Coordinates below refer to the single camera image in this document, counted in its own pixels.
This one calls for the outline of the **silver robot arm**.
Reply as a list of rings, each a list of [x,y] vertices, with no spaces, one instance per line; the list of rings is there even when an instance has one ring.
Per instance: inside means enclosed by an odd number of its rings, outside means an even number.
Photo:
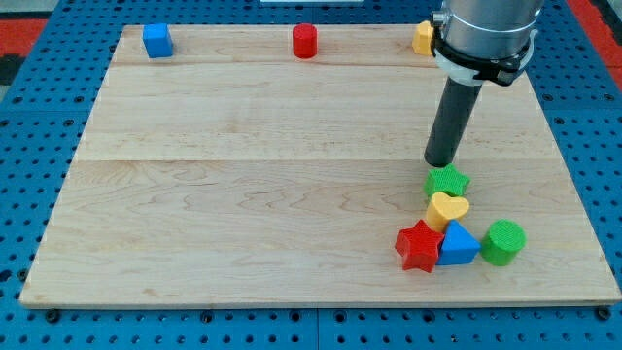
[[[431,12],[431,49],[448,78],[467,87],[511,85],[534,55],[543,0],[443,0]]]

